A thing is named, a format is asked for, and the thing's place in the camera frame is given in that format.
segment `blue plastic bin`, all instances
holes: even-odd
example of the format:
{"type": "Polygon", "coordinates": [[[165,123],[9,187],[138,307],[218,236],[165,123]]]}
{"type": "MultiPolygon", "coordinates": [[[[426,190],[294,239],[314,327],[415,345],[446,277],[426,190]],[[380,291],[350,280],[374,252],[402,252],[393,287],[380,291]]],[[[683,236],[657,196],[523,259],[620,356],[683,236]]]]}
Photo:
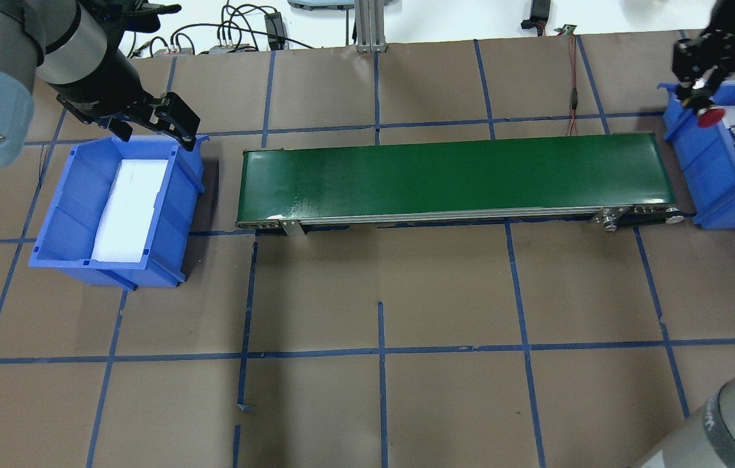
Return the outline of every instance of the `blue plastic bin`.
{"type": "Polygon", "coordinates": [[[32,249],[30,267],[61,270],[91,285],[176,287],[194,205],[205,192],[199,136],[194,151],[186,151],[165,136],[116,137],[75,145],[61,174],[44,226],[32,249]],[[168,168],[154,203],[148,239],[138,263],[91,259],[96,231],[118,164],[123,159],[166,159],[168,168]]]}
{"type": "MultiPolygon", "coordinates": [[[[662,83],[659,88],[668,91],[665,139],[673,143],[697,206],[694,223],[705,229],[735,228],[735,149],[729,130],[721,122],[697,127],[692,112],[683,109],[674,96],[676,84],[662,83]]],[[[725,82],[714,101],[735,106],[735,81],[725,82]]]]}

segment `green conveyor belt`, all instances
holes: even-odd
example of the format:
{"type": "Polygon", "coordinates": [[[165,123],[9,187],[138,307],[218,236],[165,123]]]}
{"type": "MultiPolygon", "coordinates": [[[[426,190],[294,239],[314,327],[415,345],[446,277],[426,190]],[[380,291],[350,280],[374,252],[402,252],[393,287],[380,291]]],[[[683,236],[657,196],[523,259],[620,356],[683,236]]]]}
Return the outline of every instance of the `green conveyor belt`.
{"type": "Polygon", "coordinates": [[[652,134],[246,151],[240,228],[595,213],[674,202],[652,134]]]}

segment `metal bracket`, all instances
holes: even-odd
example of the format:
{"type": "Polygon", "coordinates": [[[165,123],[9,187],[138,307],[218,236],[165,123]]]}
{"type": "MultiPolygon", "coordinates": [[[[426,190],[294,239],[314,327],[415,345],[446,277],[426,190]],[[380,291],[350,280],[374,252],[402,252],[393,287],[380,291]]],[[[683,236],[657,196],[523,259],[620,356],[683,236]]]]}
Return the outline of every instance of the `metal bracket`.
{"type": "Polygon", "coordinates": [[[286,234],[289,237],[305,236],[307,234],[307,232],[304,231],[304,227],[301,226],[301,222],[297,219],[281,219],[278,221],[281,222],[281,228],[286,231],[286,234]]]}
{"type": "Polygon", "coordinates": [[[384,0],[355,0],[355,33],[360,53],[387,50],[384,0]]]}
{"type": "Polygon", "coordinates": [[[623,214],[627,213],[630,207],[610,207],[602,208],[598,213],[593,216],[593,221],[604,226],[604,230],[607,232],[615,232],[619,229],[616,226],[616,220],[619,219],[623,214]]]}

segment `white floor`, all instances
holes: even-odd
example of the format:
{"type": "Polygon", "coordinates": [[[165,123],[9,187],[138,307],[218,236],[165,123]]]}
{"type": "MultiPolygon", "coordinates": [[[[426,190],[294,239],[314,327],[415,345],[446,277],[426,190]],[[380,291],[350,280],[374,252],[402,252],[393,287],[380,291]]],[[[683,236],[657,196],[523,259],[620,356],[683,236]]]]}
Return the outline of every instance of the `white floor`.
{"type": "MultiPolygon", "coordinates": [[[[224,0],[163,0],[179,3],[183,11],[162,16],[162,29],[156,34],[139,34],[137,45],[152,36],[168,36],[178,27],[192,23],[219,23],[224,0]]],[[[582,34],[702,29],[708,24],[715,0],[552,0],[548,33],[563,24],[578,25],[582,34]]],[[[232,2],[239,6],[242,2],[232,2]]],[[[344,12],[324,9],[305,11],[289,6],[287,0],[267,0],[287,21],[287,35],[313,47],[340,47],[352,31],[346,26],[344,12]]],[[[392,0],[385,8],[385,35],[388,42],[444,42],[467,39],[520,38],[533,36],[522,30],[531,0],[392,0]]],[[[263,15],[248,15],[252,29],[265,31],[263,15]]],[[[215,27],[192,27],[196,50],[216,45],[215,27]]],[[[127,52],[132,34],[122,41],[127,52]]]]}

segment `robotic arm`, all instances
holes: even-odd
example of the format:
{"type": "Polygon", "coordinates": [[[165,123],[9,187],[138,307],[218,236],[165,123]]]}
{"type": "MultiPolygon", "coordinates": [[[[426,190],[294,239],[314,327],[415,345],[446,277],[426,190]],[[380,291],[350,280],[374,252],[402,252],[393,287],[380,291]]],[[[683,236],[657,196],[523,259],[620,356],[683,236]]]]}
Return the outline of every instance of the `robotic arm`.
{"type": "Polygon", "coordinates": [[[0,0],[0,168],[20,154],[32,119],[36,74],[84,122],[127,141],[127,122],[174,137],[191,150],[200,119],[173,92],[154,98],[118,50],[125,30],[159,29],[179,6],[144,0],[0,0]]]}
{"type": "Polygon", "coordinates": [[[699,38],[674,44],[673,73],[679,79],[677,99],[694,111],[699,127],[723,119],[725,110],[714,104],[712,96],[735,73],[735,0],[717,0],[711,23],[699,38]]]}

